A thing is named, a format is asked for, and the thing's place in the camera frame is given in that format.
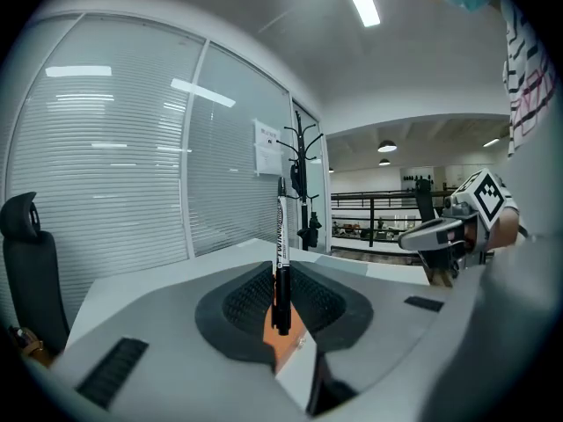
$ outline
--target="person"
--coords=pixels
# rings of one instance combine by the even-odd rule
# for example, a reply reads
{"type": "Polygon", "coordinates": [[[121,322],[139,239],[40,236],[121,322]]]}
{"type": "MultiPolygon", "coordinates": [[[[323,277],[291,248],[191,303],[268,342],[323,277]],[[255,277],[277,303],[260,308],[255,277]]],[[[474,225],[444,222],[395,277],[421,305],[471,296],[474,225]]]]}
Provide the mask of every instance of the person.
{"type": "MultiPolygon", "coordinates": [[[[559,81],[555,67],[527,18],[511,0],[443,1],[469,12],[492,6],[507,22],[508,51],[502,80],[510,104],[511,157],[534,135],[555,96],[559,81]]],[[[503,192],[508,203],[491,229],[488,250],[514,244],[519,233],[526,236],[517,205],[506,187],[503,192]]],[[[475,227],[467,227],[465,236],[471,244],[476,236],[475,227]]]]}

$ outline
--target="coat rack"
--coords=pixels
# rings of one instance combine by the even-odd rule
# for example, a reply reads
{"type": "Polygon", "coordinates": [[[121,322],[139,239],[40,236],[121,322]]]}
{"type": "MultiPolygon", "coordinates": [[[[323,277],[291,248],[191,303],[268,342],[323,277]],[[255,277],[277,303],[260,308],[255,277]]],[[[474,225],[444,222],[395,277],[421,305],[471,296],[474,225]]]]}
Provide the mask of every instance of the coat rack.
{"type": "Polygon", "coordinates": [[[315,125],[309,125],[306,129],[302,129],[301,126],[301,114],[296,111],[296,118],[297,118],[297,130],[292,127],[284,127],[286,130],[291,130],[296,133],[297,135],[297,149],[294,149],[290,145],[277,141],[281,145],[292,149],[297,154],[297,159],[290,159],[293,163],[291,166],[291,185],[293,189],[297,192],[298,197],[290,197],[288,199],[293,200],[300,200],[301,201],[301,229],[297,231],[297,234],[303,239],[303,250],[308,251],[309,246],[316,246],[317,242],[315,240],[315,236],[318,235],[317,230],[321,228],[321,224],[318,223],[318,219],[316,214],[311,211],[311,224],[309,224],[309,210],[307,208],[307,199],[311,201],[311,208],[313,204],[313,200],[318,197],[317,195],[313,195],[310,197],[307,193],[307,161],[312,161],[313,159],[317,159],[316,156],[313,158],[307,157],[307,151],[311,148],[316,141],[318,141],[324,135],[321,133],[318,135],[307,147],[305,147],[305,139],[304,135],[305,132],[309,128],[315,127],[315,125]]]}

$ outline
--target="paper sign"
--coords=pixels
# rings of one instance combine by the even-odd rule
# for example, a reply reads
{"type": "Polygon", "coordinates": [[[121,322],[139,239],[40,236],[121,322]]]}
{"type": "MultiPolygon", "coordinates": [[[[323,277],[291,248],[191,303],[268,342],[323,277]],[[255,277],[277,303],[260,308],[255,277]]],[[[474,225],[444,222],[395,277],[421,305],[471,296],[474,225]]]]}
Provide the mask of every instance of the paper sign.
{"type": "Polygon", "coordinates": [[[279,130],[254,119],[256,133],[256,173],[282,175],[282,149],[276,141],[281,138],[279,130]]]}

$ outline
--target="striped shirt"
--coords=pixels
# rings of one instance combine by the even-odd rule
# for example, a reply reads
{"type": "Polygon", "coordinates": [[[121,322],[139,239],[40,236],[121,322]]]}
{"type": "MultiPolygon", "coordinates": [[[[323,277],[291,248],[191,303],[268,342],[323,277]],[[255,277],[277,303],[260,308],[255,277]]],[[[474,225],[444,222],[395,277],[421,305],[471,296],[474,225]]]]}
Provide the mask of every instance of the striped shirt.
{"type": "Polygon", "coordinates": [[[511,0],[501,0],[508,24],[503,81],[510,100],[508,156],[533,135],[555,95],[559,78],[544,45],[511,0]]]}

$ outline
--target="black coat stand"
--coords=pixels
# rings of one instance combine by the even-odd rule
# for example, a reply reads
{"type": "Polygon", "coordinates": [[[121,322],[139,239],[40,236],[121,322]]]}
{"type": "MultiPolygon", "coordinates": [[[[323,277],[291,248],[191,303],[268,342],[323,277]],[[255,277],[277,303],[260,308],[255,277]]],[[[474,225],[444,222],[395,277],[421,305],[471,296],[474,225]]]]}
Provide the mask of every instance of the black coat stand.
{"type": "Polygon", "coordinates": [[[293,162],[294,166],[298,170],[297,186],[295,186],[296,183],[294,183],[293,188],[296,189],[296,187],[298,187],[296,191],[299,196],[298,197],[288,196],[288,198],[301,201],[301,229],[297,232],[297,234],[303,239],[303,250],[308,251],[309,250],[309,236],[308,236],[309,210],[307,208],[307,199],[311,201],[311,205],[312,205],[312,201],[318,197],[318,194],[313,195],[312,197],[310,197],[307,194],[307,161],[317,159],[316,156],[314,156],[313,158],[308,158],[307,151],[309,150],[311,145],[313,145],[324,135],[321,133],[315,139],[313,139],[313,141],[307,147],[305,147],[305,139],[304,139],[305,132],[309,128],[315,127],[315,125],[314,124],[309,125],[306,129],[302,129],[301,114],[298,111],[296,111],[296,118],[297,118],[297,130],[295,130],[292,127],[284,127],[284,129],[291,130],[295,132],[295,134],[297,135],[297,149],[294,149],[293,147],[291,147],[290,145],[284,142],[281,141],[277,141],[277,142],[280,143],[281,145],[284,145],[285,147],[292,149],[297,154],[297,159],[290,159],[289,161],[293,162]]]}

